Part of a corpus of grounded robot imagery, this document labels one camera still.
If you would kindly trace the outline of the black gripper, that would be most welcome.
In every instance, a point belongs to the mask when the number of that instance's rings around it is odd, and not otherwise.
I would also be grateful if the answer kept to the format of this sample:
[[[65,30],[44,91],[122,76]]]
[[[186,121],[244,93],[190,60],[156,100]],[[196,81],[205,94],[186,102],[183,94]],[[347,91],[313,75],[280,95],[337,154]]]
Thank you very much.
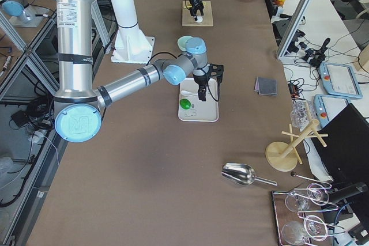
[[[198,98],[206,101],[206,86],[209,82],[207,69],[196,69],[193,71],[194,81],[198,84]]]
[[[200,15],[204,15],[204,7],[202,5],[202,0],[189,0],[190,5],[187,7],[189,8],[190,14],[192,17],[197,16],[197,10],[200,12]]]

